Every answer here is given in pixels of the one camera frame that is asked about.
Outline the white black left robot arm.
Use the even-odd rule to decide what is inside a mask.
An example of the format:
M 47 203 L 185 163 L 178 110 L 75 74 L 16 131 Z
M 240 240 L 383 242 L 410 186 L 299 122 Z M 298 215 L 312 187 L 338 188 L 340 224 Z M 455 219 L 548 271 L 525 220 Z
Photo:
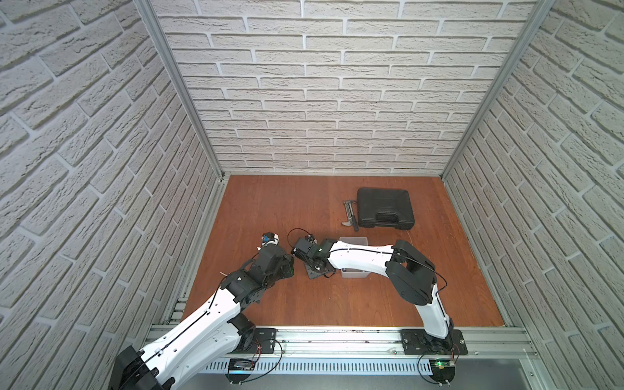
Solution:
M 177 389 L 207 364 L 253 344 L 255 325 L 243 311 L 267 289 L 294 275 L 294 259 L 279 245 L 263 245 L 255 258 L 228 274 L 205 304 L 139 350 L 120 352 L 109 389 Z

